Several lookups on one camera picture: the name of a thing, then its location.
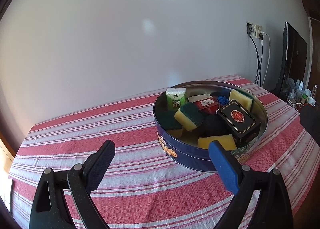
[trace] clutter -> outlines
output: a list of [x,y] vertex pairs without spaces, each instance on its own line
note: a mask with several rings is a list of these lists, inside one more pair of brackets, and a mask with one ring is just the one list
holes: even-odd
[[232,101],[234,99],[237,100],[237,102],[239,102],[248,111],[251,110],[252,98],[245,96],[244,94],[241,94],[237,90],[231,90],[229,100]]
[[224,96],[218,96],[218,103],[222,106],[225,106],[227,103],[229,103],[229,99]]
[[208,149],[209,144],[212,141],[218,141],[226,151],[235,150],[237,148],[235,141],[234,141],[231,134],[223,135],[223,136],[212,136],[212,137],[207,137],[207,138],[199,138],[198,139],[198,147],[202,148],[202,149]]
[[290,77],[287,79],[287,87],[289,90],[294,89],[294,80]]
[[308,104],[312,105],[313,107],[316,105],[316,100],[313,97],[308,98]]
[[294,99],[295,96],[296,96],[296,91],[294,89],[292,89],[291,92],[289,92],[287,100],[290,100],[291,102],[296,103],[296,100]]
[[204,120],[204,116],[199,112],[198,107],[191,102],[182,105],[175,113],[174,118],[187,131],[193,131],[199,127]]
[[203,95],[198,95],[198,96],[191,96],[188,98],[188,101],[191,102],[191,103],[194,103],[196,101],[199,101],[199,100],[203,100],[203,99],[207,99],[207,98],[210,98],[212,96],[210,96],[209,94],[203,94]]
[[186,88],[168,88],[166,94],[168,110],[178,110],[187,102]]
[[312,93],[311,93],[310,89],[308,89],[308,88],[306,88],[306,89],[303,91],[303,94],[306,94],[307,97],[308,97],[308,96],[312,96]]
[[215,101],[211,96],[210,98],[196,101],[194,102],[194,104],[199,108],[199,110],[202,110],[207,114],[215,114],[219,109],[219,103]]
[[227,124],[230,133],[236,140],[237,148],[248,145],[258,137],[260,121],[237,100],[230,101],[217,111],[217,115]]
[[163,111],[157,114],[157,119],[161,127],[172,137],[180,138],[182,135],[182,125],[174,118],[175,111]]

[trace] black monitor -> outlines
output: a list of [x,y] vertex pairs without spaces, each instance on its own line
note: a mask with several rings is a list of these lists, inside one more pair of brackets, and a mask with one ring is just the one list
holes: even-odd
[[280,76],[276,88],[272,91],[274,95],[284,97],[281,91],[286,85],[288,78],[296,83],[304,78],[307,62],[308,44],[301,35],[289,24],[285,23],[283,31],[283,55]]

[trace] red and white striped tablecloth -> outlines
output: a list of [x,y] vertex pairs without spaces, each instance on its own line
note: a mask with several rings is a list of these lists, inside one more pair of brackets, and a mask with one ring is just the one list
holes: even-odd
[[[269,124],[247,164],[254,170],[278,168],[295,214],[316,175],[320,150],[300,126],[299,113],[263,88],[237,76],[212,80],[239,85],[266,106]],[[42,171],[83,163],[106,139],[116,155],[92,200],[111,228],[213,228],[232,195],[218,174],[201,173],[171,160],[158,143],[152,107],[163,91],[153,91],[35,125],[10,169],[14,180],[12,215],[28,228],[33,196]],[[78,228],[84,228],[65,191]],[[254,194],[240,228],[257,201]]]

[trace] kitchen sponge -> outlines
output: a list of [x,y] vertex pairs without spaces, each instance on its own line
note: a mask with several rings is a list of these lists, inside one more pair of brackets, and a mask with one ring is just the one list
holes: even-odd
[[199,112],[198,107],[191,102],[181,106],[174,115],[174,118],[186,129],[187,131],[193,131],[199,127],[204,116]]
[[198,139],[198,147],[208,149],[210,142],[218,141],[226,151],[235,150],[236,144],[231,134],[223,136],[211,136]]
[[171,136],[180,138],[182,135],[182,125],[174,118],[175,111],[163,111],[156,115],[160,126]]
[[238,103],[240,103],[245,109],[247,109],[250,112],[251,105],[252,105],[252,98],[245,96],[244,94],[241,94],[237,90],[231,90],[229,100],[235,99]]

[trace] wooden door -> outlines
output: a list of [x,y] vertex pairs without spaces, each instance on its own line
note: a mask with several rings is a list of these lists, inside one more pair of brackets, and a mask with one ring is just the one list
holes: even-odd
[[311,18],[312,28],[312,64],[308,83],[308,89],[312,91],[315,84],[318,85],[318,92],[316,95],[316,103],[320,106],[320,21]]

